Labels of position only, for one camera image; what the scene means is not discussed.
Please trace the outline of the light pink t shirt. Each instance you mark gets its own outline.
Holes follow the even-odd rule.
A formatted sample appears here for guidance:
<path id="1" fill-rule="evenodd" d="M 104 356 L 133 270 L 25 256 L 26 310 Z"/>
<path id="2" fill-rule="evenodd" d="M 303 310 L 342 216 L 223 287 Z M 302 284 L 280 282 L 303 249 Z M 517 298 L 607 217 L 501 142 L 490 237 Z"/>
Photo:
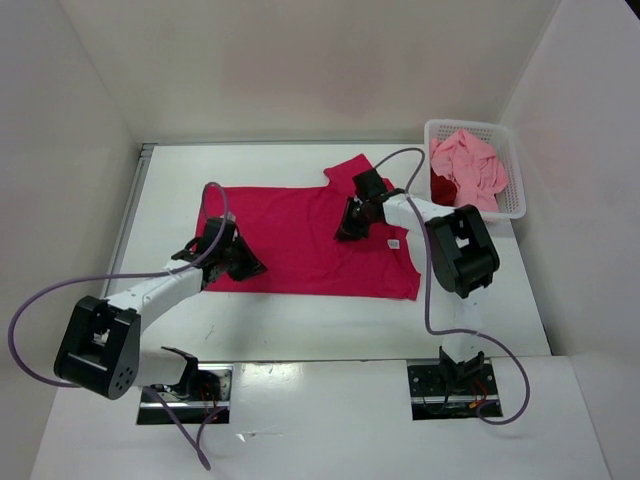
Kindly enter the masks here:
<path id="1" fill-rule="evenodd" d="M 457 187 L 456 207 L 471 204 L 482 212 L 499 212 L 496 196 L 509 179 L 490 144 L 459 129 L 445 140 L 430 140 L 429 152 L 432 170 Z"/>

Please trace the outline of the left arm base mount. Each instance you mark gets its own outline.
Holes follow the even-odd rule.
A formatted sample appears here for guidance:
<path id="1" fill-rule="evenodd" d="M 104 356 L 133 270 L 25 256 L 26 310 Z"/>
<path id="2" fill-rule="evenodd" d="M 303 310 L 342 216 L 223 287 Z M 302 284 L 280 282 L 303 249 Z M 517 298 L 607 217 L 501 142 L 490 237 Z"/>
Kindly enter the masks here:
<path id="1" fill-rule="evenodd" d="M 201 363 L 198 373 L 183 385 L 153 384 L 151 389 L 163 399 L 174 415 L 185 425 L 201 424 L 216 412 L 212 424 L 228 424 L 234 365 Z M 136 424 L 169 425 L 173 421 L 154 395 L 142 392 Z"/>

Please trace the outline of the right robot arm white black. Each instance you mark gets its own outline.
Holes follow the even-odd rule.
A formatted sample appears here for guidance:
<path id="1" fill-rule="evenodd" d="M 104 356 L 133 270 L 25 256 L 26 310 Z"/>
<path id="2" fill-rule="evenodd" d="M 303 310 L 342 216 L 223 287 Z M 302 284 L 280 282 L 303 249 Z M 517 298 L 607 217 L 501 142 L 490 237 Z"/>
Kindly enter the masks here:
<path id="1" fill-rule="evenodd" d="M 478 209 L 437 205 L 386 186 L 375 169 L 353 177 L 355 195 L 347 200 L 336 232 L 338 241 L 368 236 L 376 223 L 420 233 L 426 240 L 427 281 L 436 279 L 454 294 L 454 320 L 440 334 L 439 382 L 449 394 L 460 393 L 479 375 L 484 352 L 474 339 L 483 326 L 486 289 L 500 260 Z"/>

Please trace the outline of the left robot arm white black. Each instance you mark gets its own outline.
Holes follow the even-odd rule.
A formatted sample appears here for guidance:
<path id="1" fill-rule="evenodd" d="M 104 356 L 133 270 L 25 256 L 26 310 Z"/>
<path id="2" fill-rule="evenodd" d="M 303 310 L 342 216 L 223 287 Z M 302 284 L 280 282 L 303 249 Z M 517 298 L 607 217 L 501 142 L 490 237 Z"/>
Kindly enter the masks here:
<path id="1" fill-rule="evenodd" d="M 106 298 L 86 296 L 71 314 L 55 375 L 110 400 L 133 386 L 164 384 L 180 400 L 200 385 L 196 356 L 164 346 L 143 353 L 141 336 L 161 316 L 226 275 L 236 282 L 267 271 L 227 218 L 210 218 L 201 235 L 171 256 L 157 276 Z"/>

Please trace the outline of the magenta t shirt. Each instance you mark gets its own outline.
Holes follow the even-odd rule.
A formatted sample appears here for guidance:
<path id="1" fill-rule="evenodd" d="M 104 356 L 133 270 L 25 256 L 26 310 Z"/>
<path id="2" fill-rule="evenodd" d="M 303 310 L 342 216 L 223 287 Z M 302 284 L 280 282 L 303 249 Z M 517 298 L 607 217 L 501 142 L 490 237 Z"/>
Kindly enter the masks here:
<path id="1" fill-rule="evenodd" d="M 334 238 L 346 201 L 355 192 L 354 176 L 370 167 L 359 154 L 325 169 L 328 183 L 323 187 L 228 187 L 224 194 L 208 190 L 207 214 L 218 217 L 230 209 L 240 235 L 267 268 L 242 282 L 223 276 L 210 290 L 416 300 L 420 274 L 406 230 L 375 224 L 365 239 Z"/>

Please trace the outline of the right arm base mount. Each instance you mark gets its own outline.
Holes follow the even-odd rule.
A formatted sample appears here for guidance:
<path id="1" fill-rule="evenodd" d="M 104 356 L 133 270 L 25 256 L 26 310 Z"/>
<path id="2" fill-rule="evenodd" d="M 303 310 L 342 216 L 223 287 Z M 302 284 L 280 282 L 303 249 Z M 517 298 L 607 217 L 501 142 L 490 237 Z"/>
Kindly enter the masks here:
<path id="1" fill-rule="evenodd" d="M 494 370 L 489 361 L 475 379 L 447 387 L 435 360 L 408 362 L 407 377 L 414 421 L 503 417 Z"/>

